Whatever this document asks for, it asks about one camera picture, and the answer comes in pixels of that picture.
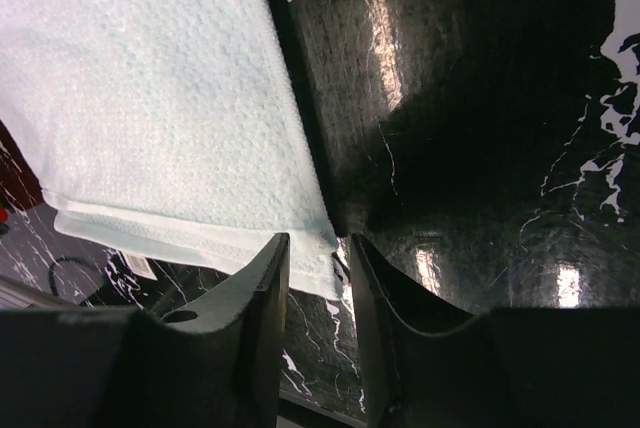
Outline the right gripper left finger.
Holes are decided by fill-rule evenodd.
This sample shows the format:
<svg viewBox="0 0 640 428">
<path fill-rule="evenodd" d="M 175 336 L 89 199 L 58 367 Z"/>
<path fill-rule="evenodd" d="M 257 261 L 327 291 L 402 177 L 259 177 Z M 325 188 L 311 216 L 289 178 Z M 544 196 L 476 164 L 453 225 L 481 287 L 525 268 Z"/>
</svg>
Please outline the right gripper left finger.
<svg viewBox="0 0 640 428">
<path fill-rule="evenodd" d="M 290 238 L 162 318 L 135 307 L 1 314 L 5 427 L 273 427 Z"/>
</svg>

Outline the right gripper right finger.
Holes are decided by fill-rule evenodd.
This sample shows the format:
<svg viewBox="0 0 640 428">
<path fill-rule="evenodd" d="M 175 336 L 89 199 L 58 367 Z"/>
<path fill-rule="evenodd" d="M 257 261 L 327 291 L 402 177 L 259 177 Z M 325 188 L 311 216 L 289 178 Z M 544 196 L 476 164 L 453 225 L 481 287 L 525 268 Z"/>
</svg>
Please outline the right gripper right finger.
<svg viewBox="0 0 640 428">
<path fill-rule="evenodd" d="M 635 427 L 635 308 L 497 308 L 475 316 L 351 239 L 371 427 Z"/>
</svg>

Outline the white towel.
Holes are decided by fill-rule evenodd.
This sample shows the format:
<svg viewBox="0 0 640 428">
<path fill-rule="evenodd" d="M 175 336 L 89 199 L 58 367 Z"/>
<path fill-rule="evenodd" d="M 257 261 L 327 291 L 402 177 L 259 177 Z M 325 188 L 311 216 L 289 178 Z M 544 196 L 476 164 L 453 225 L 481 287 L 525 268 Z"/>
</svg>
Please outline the white towel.
<svg viewBox="0 0 640 428">
<path fill-rule="evenodd" d="M 286 233 L 341 296 L 267 0 L 1 0 L 1 119 L 59 232 L 228 274 Z"/>
</svg>

